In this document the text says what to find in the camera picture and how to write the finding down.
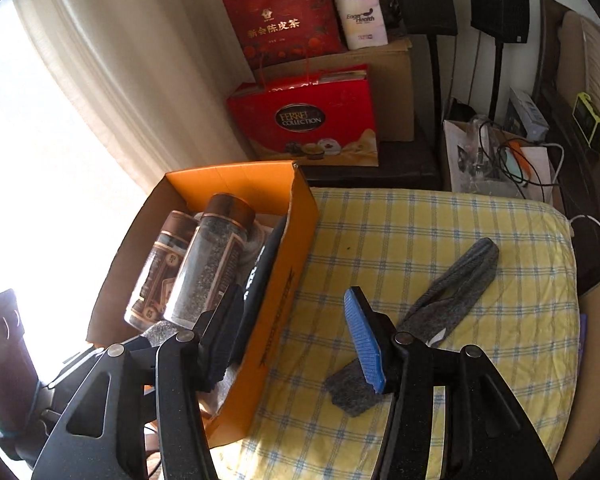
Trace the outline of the brown labelled glass jar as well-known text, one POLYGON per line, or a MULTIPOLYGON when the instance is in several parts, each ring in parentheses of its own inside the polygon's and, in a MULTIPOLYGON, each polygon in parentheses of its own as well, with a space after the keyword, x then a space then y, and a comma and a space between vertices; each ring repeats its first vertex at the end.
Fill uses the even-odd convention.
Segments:
POLYGON ((198 221, 172 210, 152 245, 125 309, 124 320, 143 332, 161 321, 198 221))

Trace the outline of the long grey sock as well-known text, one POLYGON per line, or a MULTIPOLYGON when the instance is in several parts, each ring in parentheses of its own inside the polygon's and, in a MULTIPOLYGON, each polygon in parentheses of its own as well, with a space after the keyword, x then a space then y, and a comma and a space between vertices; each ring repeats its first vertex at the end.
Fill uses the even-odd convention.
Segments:
MULTIPOLYGON (((499 256, 498 245, 489 237, 477 240, 414 302, 398 323, 398 330, 429 347, 440 346, 494 281, 499 256)), ((327 378, 324 386, 332 404, 351 417, 384 400, 365 381, 357 360, 327 378)))

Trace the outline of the brown lidded seed jar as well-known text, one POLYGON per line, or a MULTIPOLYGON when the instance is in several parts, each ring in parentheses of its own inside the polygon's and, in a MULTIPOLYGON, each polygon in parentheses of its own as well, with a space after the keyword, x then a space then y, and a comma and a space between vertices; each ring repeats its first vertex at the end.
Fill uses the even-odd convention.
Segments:
POLYGON ((166 303, 167 321, 190 330, 204 312, 219 307, 236 282, 255 215, 235 195, 219 193, 210 198, 166 303))

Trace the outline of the grey knit wrist band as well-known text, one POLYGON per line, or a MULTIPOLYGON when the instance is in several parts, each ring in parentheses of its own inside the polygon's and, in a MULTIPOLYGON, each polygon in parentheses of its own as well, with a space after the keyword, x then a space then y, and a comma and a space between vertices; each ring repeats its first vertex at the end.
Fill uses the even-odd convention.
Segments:
MULTIPOLYGON (((142 336, 149 341, 151 347, 159 347, 160 344, 180 330, 180 326, 162 320, 149 327, 148 330, 144 330, 142 336)), ((210 392, 199 391, 197 393, 198 403, 204 417, 214 417, 219 414, 230 393, 230 389, 233 387, 234 382, 236 382, 239 370, 239 365, 230 364, 224 373, 223 379, 210 392)))

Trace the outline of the open brown cardboard box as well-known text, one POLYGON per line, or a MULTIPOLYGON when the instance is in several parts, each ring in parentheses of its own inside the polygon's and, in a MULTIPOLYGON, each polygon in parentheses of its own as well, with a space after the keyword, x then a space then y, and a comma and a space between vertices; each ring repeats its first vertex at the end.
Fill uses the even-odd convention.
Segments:
POLYGON ((580 310, 586 315, 580 373, 567 430, 554 461, 561 479, 571 478, 600 440, 600 283, 580 297, 580 310))

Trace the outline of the yellow plaid bed sheet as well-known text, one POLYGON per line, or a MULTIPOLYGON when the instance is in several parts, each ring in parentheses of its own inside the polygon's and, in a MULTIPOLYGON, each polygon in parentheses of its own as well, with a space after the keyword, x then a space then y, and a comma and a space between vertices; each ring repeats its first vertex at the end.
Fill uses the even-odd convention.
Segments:
POLYGON ((366 479, 390 398, 361 374, 352 286, 430 347, 480 347, 547 453, 576 392, 580 313, 567 218, 532 200, 318 188, 321 217, 289 322, 244 440, 216 448, 223 479, 366 479))

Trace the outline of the white small box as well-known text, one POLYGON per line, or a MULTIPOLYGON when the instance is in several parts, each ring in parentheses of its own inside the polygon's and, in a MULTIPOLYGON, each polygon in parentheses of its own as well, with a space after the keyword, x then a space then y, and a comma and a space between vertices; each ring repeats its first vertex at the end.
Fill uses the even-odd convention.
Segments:
POLYGON ((542 143, 550 127, 527 92, 510 88, 504 128, 530 142, 542 143))

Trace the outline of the green alarm clock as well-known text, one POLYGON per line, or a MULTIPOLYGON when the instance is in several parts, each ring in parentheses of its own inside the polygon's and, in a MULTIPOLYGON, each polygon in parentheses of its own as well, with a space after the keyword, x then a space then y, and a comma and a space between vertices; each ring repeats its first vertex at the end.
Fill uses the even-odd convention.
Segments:
POLYGON ((588 147, 600 154, 600 115, 586 92, 577 94, 572 117, 588 147))

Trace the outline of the red Ferrero Collection box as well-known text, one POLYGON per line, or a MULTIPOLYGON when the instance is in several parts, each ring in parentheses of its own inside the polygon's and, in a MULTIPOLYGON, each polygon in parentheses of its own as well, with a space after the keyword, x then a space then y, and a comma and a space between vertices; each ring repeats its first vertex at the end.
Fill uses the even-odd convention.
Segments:
POLYGON ((261 160, 379 165, 366 64, 277 78, 263 86, 242 84, 226 104, 261 160))

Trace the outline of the large brown cardboard box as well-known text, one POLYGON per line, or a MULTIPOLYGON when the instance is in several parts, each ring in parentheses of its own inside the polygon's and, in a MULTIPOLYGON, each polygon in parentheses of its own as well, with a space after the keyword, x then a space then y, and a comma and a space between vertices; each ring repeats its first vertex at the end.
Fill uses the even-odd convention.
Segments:
POLYGON ((410 38, 400 37, 390 40, 382 47, 316 56, 258 68, 253 71, 253 76, 262 84, 276 78, 366 64, 379 140, 411 142, 415 137, 411 47, 410 38))

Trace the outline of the beige pillow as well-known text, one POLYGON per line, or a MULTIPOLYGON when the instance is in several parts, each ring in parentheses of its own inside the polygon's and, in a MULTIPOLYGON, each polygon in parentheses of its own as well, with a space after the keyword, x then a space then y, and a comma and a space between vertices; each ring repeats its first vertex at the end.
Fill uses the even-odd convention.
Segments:
POLYGON ((560 57, 556 75, 558 93, 573 105, 585 92, 600 114, 600 26, 568 11, 558 32, 560 57))

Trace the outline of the right black speaker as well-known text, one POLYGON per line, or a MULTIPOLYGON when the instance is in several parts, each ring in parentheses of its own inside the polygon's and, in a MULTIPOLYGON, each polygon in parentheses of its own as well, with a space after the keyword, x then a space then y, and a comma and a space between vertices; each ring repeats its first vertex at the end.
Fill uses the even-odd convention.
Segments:
POLYGON ((526 44, 530 28, 530 0, 470 0, 470 24, 494 39, 494 71, 488 116, 495 118, 506 44, 526 44))

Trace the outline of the black speaker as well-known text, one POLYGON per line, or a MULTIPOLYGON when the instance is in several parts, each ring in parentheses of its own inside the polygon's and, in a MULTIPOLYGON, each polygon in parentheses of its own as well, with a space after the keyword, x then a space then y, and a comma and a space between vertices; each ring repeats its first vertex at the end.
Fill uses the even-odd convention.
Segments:
POLYGON ((494 39, 494 71, 488 116, 495 118, 506 44, 526 44, 530 28, 530 0, 470 0, 470 24, 494 39))
POLYGON ((427 39, 434 99, 434 135, 432 149, 441 155, 443 136, 443 102, 438 37, 456 37, 457 19, 453 0, 398 0, 406 32, 427 39))

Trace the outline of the left black speaker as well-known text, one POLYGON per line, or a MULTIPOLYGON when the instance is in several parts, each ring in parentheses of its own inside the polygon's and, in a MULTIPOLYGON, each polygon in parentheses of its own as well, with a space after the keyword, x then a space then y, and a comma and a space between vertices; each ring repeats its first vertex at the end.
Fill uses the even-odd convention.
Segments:
POLYGON ((441 155, 443 136, 443 102, 438 37, 456 37, 457 19, 453 0, 398 0, 406 32, 427 39, 434 99, 434 135, 432 149, 441 155))

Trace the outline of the red tea gift bag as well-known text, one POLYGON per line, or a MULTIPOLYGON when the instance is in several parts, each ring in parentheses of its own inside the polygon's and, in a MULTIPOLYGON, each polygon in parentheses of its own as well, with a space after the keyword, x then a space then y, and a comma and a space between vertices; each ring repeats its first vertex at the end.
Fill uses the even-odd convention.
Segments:
POLYGON ((252 70, 347 50, 334 0, 223 0, 252 70))

